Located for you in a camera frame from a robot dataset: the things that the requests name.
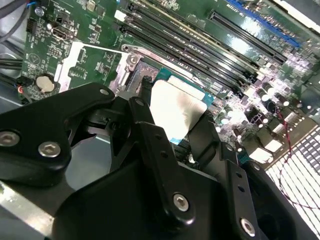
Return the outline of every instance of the screw hole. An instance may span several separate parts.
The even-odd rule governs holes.
[[[238,186],[238,189],[243,193],[245,192],[245,189],[242,186]]]
[[[165,151],[160,152],[160,155],[165,159],[168,157],[168,154]]]

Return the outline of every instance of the black plastic part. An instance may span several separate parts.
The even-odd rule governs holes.
[[[114,98],[108,88],[90,83],[3,113],[0,131],[15,132],[20,141],[0,146],[0,179],[32,186],[58,183],[71,160],[72,139],[66,132],[76,131],[86,114],[107,107]],[[44,142],[58,143],[61,153],[54,158],[41,156],[38,147]]]
[[[318,239],[262,167],[256,170],[254,165],[247,161],[241,167],[248,177],[259,227],[268,239]]]

